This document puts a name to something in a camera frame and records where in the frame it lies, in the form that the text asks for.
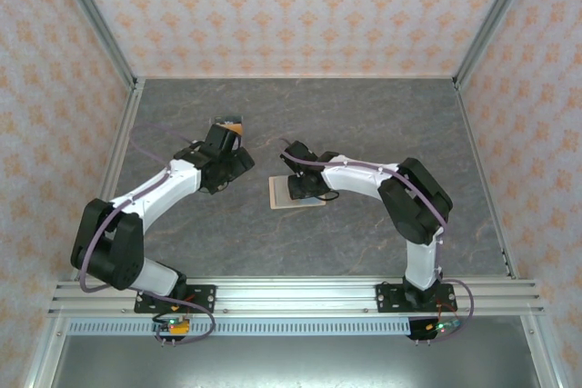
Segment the gray stone floor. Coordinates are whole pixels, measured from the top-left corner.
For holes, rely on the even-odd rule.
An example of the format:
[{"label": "gray stone floor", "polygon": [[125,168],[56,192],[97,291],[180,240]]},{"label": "gray stone floor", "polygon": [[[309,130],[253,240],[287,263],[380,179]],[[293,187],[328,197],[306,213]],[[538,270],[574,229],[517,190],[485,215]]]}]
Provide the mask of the gray stone floor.
[{"label": "gray stone floor", "polygon": [[[219,194],[194,194],[149,229],[145,254],[189,275],[402,275],[406,245],[385,207],[343,192],[323,207],[269,208],[268,177],[289,174],[278,138],[377,163],[418,158],[453,199],[446,275],[504,274],[501,249],[450,81],[442,79],[147,80],[136,124],[204,139],[215,115],[242,114],[256,166]],[[168,160],[184,144],[149,129],[135,139]],[[160,167],[128,149],[117,192]]]}]

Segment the black mounting plate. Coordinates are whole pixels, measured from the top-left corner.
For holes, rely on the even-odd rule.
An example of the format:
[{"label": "black mounting plate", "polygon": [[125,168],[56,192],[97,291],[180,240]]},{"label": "black mounting plate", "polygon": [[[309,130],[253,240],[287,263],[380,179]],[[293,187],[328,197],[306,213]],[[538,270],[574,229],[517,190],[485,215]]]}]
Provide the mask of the black mounting plate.
[{"label": "black mounting plate", "polygon": [[[216,285],[186,285],[186,298],[194,295],[189,302],[198,304],[206,308],[211,313],[215,310],[216,302]],[[148,295],[138,295],[135,299],[134,312],[135,313],[201,313],[197,309],[192,309],[188,306],[180,306],[176,311],[172,311],[172,303],[157,300]]]},{"label": "black mounting plate", "polygon": [[[376,285],[376,306],[379,313],[438,313],[437,301],[448,303],[455,311],[457,310],[457,299],[449,298],[455,296],[455,288],[451,284],[438,284],[435,298],[426,303],[422,308],[414,308],[404,295],[403,284],[389,284],[383,282]],[[445,306],[443,313],[451,311]]]}]

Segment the patterned wallpaper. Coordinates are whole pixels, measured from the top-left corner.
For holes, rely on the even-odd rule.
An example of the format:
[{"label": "patterned wallpaper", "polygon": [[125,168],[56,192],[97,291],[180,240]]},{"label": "patterned wallpaper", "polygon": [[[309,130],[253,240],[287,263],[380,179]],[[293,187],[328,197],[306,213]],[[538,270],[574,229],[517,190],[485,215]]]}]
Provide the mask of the patterned wallpaper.
[{"label": "patterned wallpaper", "polygon": [[96,0],[136,75],[452,76],[493,0]]},{"label": "patterned wallpaper", "polygon": [[0,386],[20,387],[125,87],[75,0],[0,1]]},{"label": "patterned wallpaper", "polygon": [[464,91],[520,274],[582,381],[582,0],[516,0]]}]

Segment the robotic arm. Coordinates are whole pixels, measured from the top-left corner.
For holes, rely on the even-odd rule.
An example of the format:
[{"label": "robotic arm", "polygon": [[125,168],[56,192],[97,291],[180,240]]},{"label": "robotic arm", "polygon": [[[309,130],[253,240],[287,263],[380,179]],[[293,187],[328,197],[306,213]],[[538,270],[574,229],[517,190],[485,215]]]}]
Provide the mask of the robotic arm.
[{"label": "robotic arm", "polygon": [[110,202],[90,202],[83,212],[71,264],[81,269],[97,229],[117,207],[127,203],[99,236],[87,272],[117,290],[134,288],[184,299],[186,277],[144,257],[144,233],[180,199],[200,189],[210,194],[222,191],[254,165],[245,148],[240,147],[240,135],[213,124],[204,142],[192,143],[174,155],[169,169]]},{"label": "robotic arm", "polygon": [[[281,159],[295,173],[287,179],[291,199],[347,190],[380,200],[395,228],[406,239],[407,267],[403,281],[406,299],[418,311],[434,302],[441,277],[437,245],[444,232],[437,216],[446,222],[453,203],[418,160],[371,164],[333,152],[317,156],[298,141],[287,147]],[[414,196],[411,187],[432,204],[437,214],[419,195]]]}]

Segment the purple cable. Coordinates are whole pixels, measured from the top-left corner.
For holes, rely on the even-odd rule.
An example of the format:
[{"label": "purple cable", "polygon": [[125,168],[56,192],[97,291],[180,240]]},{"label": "purple cable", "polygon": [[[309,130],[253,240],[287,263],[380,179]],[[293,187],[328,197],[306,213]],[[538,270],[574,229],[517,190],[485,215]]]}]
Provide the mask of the purple cable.
[{"label": "purple cable", "polygon": [[[154,191],[157,187],[159,187],[160,185],[162,185],[165,181],[167,181],[167,179],[170,177],[170,166],[167,164],[166,161],[164,161],[163,158],[161,158],[160,156],[153,154],[149,151],[147,151],[146,149],[144,149],[143,147],[137,145],[133,139],[133,133],[134,131],[142,126],[148,126],[148,127],[154,127],[156,129],[162,130],[168,134],[171,134],[173,136],[176,136],[180,139],[183,139],[185,141],[187,141],[188,143],[192,143],[190,140],[188,140],[187,138],[185,138],[184,136],[182,136],[181,134],[176,133],[175,131],[172,131],[171,129],[166,128],[165,126],[160,126],[157,124],[139,124],[134,126],[134,128],[130,131],[129,133],[129,143],[140,153],[144,154],[145,156],[157,161],[158,163],[161,163],[165,168],[166,168],[166,172],[164,173],[164,175],[154,184],[151,184],[150,186],[148,186],[146,189],[144,189],[143,191],[140,191],[139,193],[137,193],[133,198],[131,199],[127,199],[125,201],[123,201],[120,205],[117,206],[116,209],[114,209],[111,214],[109,214],[105,220],[101,223],[101,225],[97,228],[95,235],[93,235],[93,238],[91,239],[91,242],[89,243],[89,245],[87,246],[87,250],[85,253],[85,257],[83,258],[83,263],[81,264],[81,270],[79,272],[79,284],[81,286],[81,289],[85,292],[85,293],[95,293],[97,291],[101,291],[104,290],[105,288],[109,288],[108,284],[103,284],[103,285],[99,285],[99,286],[95,286],[93,288],[89,288],[86,284],[86,277],[87,277],[87,268],[89,267],[89,263],[91,261],[91,256],[93,255],[93,252],[95,251],[95,247],[97,246],[97,243],[99,242],[99,238],[101,237],[101,235],[105,232],[105,229],[107,228],[107,226],[113,221],[113,219],[127,206],[129,206],[133,201],[138,200],[140,198],[142,198],[143,196],[151,193],[152,191]],[[131,290],[134,291],[138,291],[141,292],[142,290],[136,290],[134,288],[130,288]],[[216,328],[216,320],[215,317],[212,315],[212,313],[210,313],[210,311],[208,311],[205,307],[200,306],[196,303],[191,303],[191,302],[186,302],[183,300],[177,300],[177,299],[172,299],[171,297],[165,297],[163,295],[158,295],[155,293],[149,293],[149,292],[144,292],[145,294],[154,297],[157,300],[162,300],[165,302],[169,302],[169,303],[175,303],[175,304],[179,304],[179,305],[186,305],[186,306],[190,306],[193,309],[197,309],[198,311],[201,311],[203,313],[205,313],[206,315],[208,315],[208,317],[210,317],[210,328],[208,329],[208,331],[206,331],[205,333],[198,335],[198,336],[194,336],[185,340],[182,340],[180,342],[173,342],[174,345],[177,344],[186,344],[186,343],[194,343],[196,341],[200,341],[205,339],[208,335],[210,335]],[[162,337],[159,334],[160,329],[158,328],[156,331],[156,339],[157,341],[159,341],[160,343],[164,344],[166,342],[166,340],[162,339]]]},{"label": "purple cable", "polygon": [[165,127],[162,126],[160,124],[155,124],[155,123],[140,123],[140,124],[136,124],[134,126],[134,128],[131,130],[131,132],[133,133],[135,129],[139,129],[140,127],[153,127],[154,129],[157,129],[159,131],[165,132],[167,134],[170,134],[176,138],[179,138],[181,140],[186,141],[187,143],[191,143],[191,141],[189,139],[187,139],[185,136],[183,136],[182,134],[180,134],[179,132],[175,131],[174,129],[170,129],[169,127]]},{"label": "purple cable", "polygon": [[[284,139],[281,138],[281,140],[285,141],[287,144],[289,144],[289,142]],[[404,185],[406,185],[410,190],[412,190],[419,198],[420,200],[423,202],[423,204],[426,205],[426,207],[428,208],[428,210],[435,216],[435,218],[438,220],[438,222],[440,223],[440,225],[443,227],[443,234],[447,231],[447,222],[445,221],[445,219],[443,218],[443,216],[437,211],[437,209],[428,201],[428,199],[425,197],[424,194],[422,194],[420,192],[420,190],[418,188],[416,188],[408,179],[406,179],[402,174],[397,173],[393,170],[390,170],[389,168],[385,168],[383,165],[373,165],[373,164],[369,164],[369,163],[363,163],[361,161],[344,161],[344,162],[335,162],[335,163],[318,163],[315,161],[307,161],[307,160],[303,160],[303,159],[299,159],[299,158],[295,158],[294,156],[292,156],[291,154],[288,154],[287,152],[283,151],[281,153],[281,155],[283,155],[285,158],[290,159],[291,161],[294,161],[298,164],[303,164],[303,165],[319,165],[322,167],[341,167],[341,166],[346,166],[346,165],[353,165],[353,166],[357,166],[357,167],[365,167],[365,168],[371,168],[372,170],[378,170],[379,168],[382,168],[383,172],[386,172],[388,174],[390,174],[391,176],[394,176],[396,179],[398,179],[400,182],[402,182]],[[440,244],[436,244],[436,263],[435,263],[435,267],[438,267],[438,259],[439,259],[439,253],[440,253]],[[454,332],[452,332],[451,334],[447,335],[444,338],[440,338],[440,339],[435,339],[432,342],[433,343],[438,343],[441,341],[445,341],[447,339],[449,339],[452,336],[455,336],[456,334],[458,334],[459,332],[461,332],[463,329],[465,329],[465,327],[467,326],[467,322],[473,318],[473,312],[475,311],[475,299],[473,297],[473,294],[471,293],[471,290],[469,289],[469,287],[467,286],[467,284],[465,284],[462,281],[459,281],[458,279],[446,279],[444,281],[442,281],[443,284],[447,284],[447,283],[452,283],[452,284],[459,284],[461,285],[463,288],[465,288],[467,290],[467,294],[469,296],[469,301],[470,301],[470,308],[469,308],[469,315],[467,316],[467,319],[465,320],[465,322],[463,324],[461,324],[461,326],[456,329]]]},{"label": "purple cable", "polygon": [[[286,143],[288,143],[288,141],[285,138],[281,138],[281,140],[283,140]],[[291,161],[294,161],[294,162],[296,162],[298,164],[303,164],[303,165],[319,165],[319,166],[322,166],[322,167],[343,167],[343,166],[346,166],[346,165],[350,165],[350,166],[354,166],[354,167],[371,168],[372,170],[377,170],[377,171],[378,171],[378,169],[381,168],[383,172],[386,172],[386,173],[390,174],[391,176],[394,176],[396,179],[398,179],[400,182],[402,182],[404,185],[406,185],[411,191],[413,191],[420,198],[420,200],[422,201],[422,203],[426,205],[426,207],[428,208],[428,210],[435,216],[435,218],[438,220],[438,222],[440,223],[440,225],[443,227],[443,233],[442,234],[445,234],[445,232],[447,231],[447,222],[445,221],[445,219],[443,218],[443,216],[438,213],[437,209],[428,201],[428,199],[426,198],[426,196],[424,194],[422,194],[420,192],[420,190],[418,188],[416,188],[414,186],[414,184],[412,184],[402,174],[397,173],[394,170],[390,170],[389,168],[386,168],[386,167],[384,167],[381,164],[374,165],[374,164],[370,164],[370,163],[363,163],[361,161],[343,161],[343,162],[335,162],[335,163],[318,163],[316,161],[307,161],[307,160],[304,160],[304,159],[295,158],[291,154],[288,154],[286,151],[281,152],[281,155],[283,155],[287,159],[290,159]],[[440,259],[440,244],[439,243],[436,243],[435,251],[436,251],[436,253],[435,253],[435,269],[438,269],[438,260]]]}]

